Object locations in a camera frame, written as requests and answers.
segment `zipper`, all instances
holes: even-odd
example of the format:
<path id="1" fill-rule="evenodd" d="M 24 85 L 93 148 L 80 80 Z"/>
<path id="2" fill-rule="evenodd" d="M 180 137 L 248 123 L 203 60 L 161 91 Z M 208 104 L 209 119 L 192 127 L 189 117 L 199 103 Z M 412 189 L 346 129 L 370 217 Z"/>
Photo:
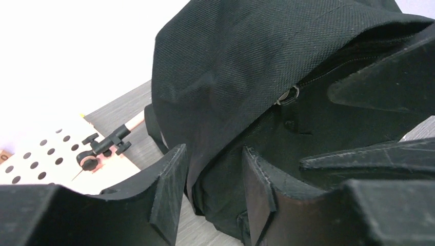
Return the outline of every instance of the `zipper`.
<path id="1" fill-rule="evenodd" d="M 378 58 L 378 56 L 367 56 L 367 57 L 361 57 L 361 58 L 355 58 L 352 60 L 348 60 L 348 61 L 340 64 L 339 66 L 337 66 L 333 69 L 330 69 L 328 72 L 323 73 L 320 76 L 317 76 L 314 79 L 311 79 L 309 81 L 304 81 L 302 83 L 297 83 L 295 86 L 292 86 L 283 95 L 281 95 L 274 103 L 274 105 L 281 106 L 281 116 L 283 118 L 282 120 L 284 122 L 284 127 L 293 133 L 305 134 L 305 133 L 300 132 L 300 127 L 299 127 L 298 98 L 299 98 L 299 95 L 300 95 L 301 90 L 303 88 L 307 87 L 308 85 L 310 85 L 314 81 L 323 78 L 324 76 L 332 73 L 333 71 L 337 70 L 338 68 L 340 68 L 348 63 L 356 62 L 358 60 L 367 60 L 367 59 L 375 59 L 375 58 Z"/>
<path id="2" fill-rule="evenodd" d="M 394 38 L 394 39 L 387 39 L 387 40 L 385 40 L 385 39 L 384 40 L 368 40 L 368 41 L 364 41 L 361 43 L 352 44 L 352 46 L 344 48 L 341 51 L 339 51 L 339 53 L 337 53 L 337 56 L 332 59 L 330 64 L 333 64 L 334 60 L 335 60 L 335 62 L 339 62 L 339 61 L 337 61 L 337 59 L 338 60 L 345 59 L 346 57 L 348 57 L 350 55 L 359 55 L 362 57 L 351 59 L 351 60 L 346 60 L 336 67 L 327 68 L 327 69 L 325 69 L 326 72 L 320 72 L 319 76 L 316 76 L 315 78 L 310 79 L 309 81 L 300 81 L 295 86 L 292 86 L 289 90 L 284 92 L 284 94 L 281 95 L 274 103 L 274 105 L 281 106 L 281 115 L 283 118 L 284 127 L 293 133 L 306 134 L 306 133 L 300 132 L 300 127 L 299 127 L 298 97 L 299 97 L 300 92 L 303 88 L 307 87 L 308 85 L 310 85 L 314 81 L 323 78 L 324 76 L 332 73 L 333 71 L 337 70 L 338 68 L 340 68 L 348 63 L 356 62 L 359 60 L 377 59 L 377 58 L 379 58 L 379 56 L 381 54 L 384 55 L 385 51 L 388 49 L 390 49 L 390 51 L 394 51 L 395 50 L 394 47 L 396 47 L 400 43 L 403 43 L 403 41 L 410 39 L 413 36 L 414 36 L 414 34 L 403 36 L 403 37 L 398 37 L 398 38 Z M 368 49 L 370 54 L 366 54 L 366 56 L 364 56 L 364 54 L 362 54 L 361 52 L 365 51 L 366 49 Z"/>

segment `metal zipper pull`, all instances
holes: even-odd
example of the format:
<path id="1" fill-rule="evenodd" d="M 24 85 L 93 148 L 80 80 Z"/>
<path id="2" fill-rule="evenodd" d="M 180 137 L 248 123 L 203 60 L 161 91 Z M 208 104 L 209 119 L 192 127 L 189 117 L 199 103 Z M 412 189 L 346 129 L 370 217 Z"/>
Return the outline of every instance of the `metal zipper pull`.
<path id="1" fill-rule="evenodd" d="M 279 103 L 277 102 L 277 104 L 281 106 L 281 116 L 283 118 L 284 127 L 293 133 L 299 133 L 299 88 L 293 86 L 285 94 L 285 98 L 279 100 Z"/>

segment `hole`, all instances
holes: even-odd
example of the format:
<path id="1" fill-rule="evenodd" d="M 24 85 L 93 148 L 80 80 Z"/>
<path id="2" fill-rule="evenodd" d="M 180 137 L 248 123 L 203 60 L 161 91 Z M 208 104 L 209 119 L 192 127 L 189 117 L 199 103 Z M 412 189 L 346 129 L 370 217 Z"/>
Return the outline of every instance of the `hole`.
<path id="1" fill-rule="evenodd" d="M 35 169 L 38 165 L 39 165 L 39 163 L 37 161 L 35 161 L 34 163 L 32 163 L 30 165 L 30 169 Z"/>
<path id="2" fill-rule="evenodd" d="M 38 175 L 38 179 L 39 179 L 39 180 L 44 179 L 45 176 L 47 176 L 47 173 L 46 173 L 46 172 L 41 172 L 41 173 Z"/>
<path id="3" fill-rule="evenodd" d="M 54 149 L 52 148 L 52 149 L 49 149 L 48 151 L 47 151 L 47 155 L 52 155 L 54 153 Z"/>
<path id="4" fill-rule="evenodd" d="M 30 155 L 31 155 L 32 153 L 30 153 L 30 152 L 27 152 L 26 154 L 24 154 L 24 156 L 23 156 L 23 158 L 24 159 L 27 159 L 27 158 L 29 158 L 30 157 Z"/>
<path id="5" fill-rule="evenodd" d="M 62 163 L 62 161 L 64 161 L 64 159 L 61 157 L 61 158 L 58 158 L 54 163 L 56 165 L 59 165 L 60 163 Z"/>
<path id="6" fill-rule="evenodd" d="M 13 166 L 8 166 L 8 168 L 5 170 L 6 173 L 10 173 L 13 170 Z"/>
<path id="7" fill-rule="evenodd" d="M 107 188 L 107 189 L 102 190 L 102 191 L 100 192 L 100 195 L 113 194 L 113 193 L 116 193 L 116 192 L 118 192 L 118 191 L 120 191 L 120 190 L 115 190 L 115 189 Z"/>
<path id="8" fill-rule="evenodd" d="M 12 180 L 12 183 L 18 183 L 20 179 L 21 179 L 20 176 L 16 176 L 16 177 Z"/>

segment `white wall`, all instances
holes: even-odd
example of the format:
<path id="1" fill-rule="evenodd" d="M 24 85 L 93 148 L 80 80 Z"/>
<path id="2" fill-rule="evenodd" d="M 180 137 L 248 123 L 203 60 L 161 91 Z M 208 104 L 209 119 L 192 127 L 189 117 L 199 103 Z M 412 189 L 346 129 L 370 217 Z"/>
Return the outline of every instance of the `white wall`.
<path id="1" fill-rule="evenodd" d="M 0 149 L 148 81 L 155 35 L 187 2 L 0 1 Z M 397 2 L 435 18 L 433 0 Z"/>

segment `textured fabric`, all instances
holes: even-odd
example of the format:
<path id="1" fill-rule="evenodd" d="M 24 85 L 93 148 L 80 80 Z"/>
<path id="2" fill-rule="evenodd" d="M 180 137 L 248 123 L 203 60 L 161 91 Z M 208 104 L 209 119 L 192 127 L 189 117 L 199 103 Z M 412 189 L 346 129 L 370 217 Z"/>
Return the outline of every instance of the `textured fabric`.
<path id="1" fill-rule="evenodd" d="M 432 21 L 402 14 L 393 0 L 188 3 L 156 37 L 152 101 L 168 147 L 187 144 L 186 192 L 196 213 L 205 214 L 217 229 L 246 238 L 238 222 L 246 209 L 243 145 L 254 145 L 300 178 L 297 163 L 306 154 L 376 144 L 410 130 L 422 120 L 419 116 L 328 106 L 323 92 L 308 87 L 304 91 L 320 94 L 301 91 L 302 128 L 317 134 L 294 135 L 282 129 L 280 109 L 272 105 L 296 84 L 323 79 L 319 86 L 326 90 L 329 80 L 375 62 Z M 351 63 L 355 59 L 362 62 Z M 343 64 L 349 67 L 329 73 Z M 352 131 L 352 121 L 365 116 L 356 124 L 363 131 Z M 327 124 L 318 122 L 323 117 Z M 342 120 L 335 124 L 341 128 L 334 127 L 335 119 Z M 401 123 L 381 126 L 390 120 Z"/>
<path id="2" fill-rule="evenodd" d="M 159 127 L 159 123 L 157 122 L 157 118 L 154 114 L 154 108 L 151 105 L 147 105 L 144 109 L 144 118 L 147 119 L 147 132 L 148 135 L 154 140 L 159 150 L 166 155 L 168 153 L 168 148 L 165 146 L 165 143 L 162 139 L 162 133 Z"/>

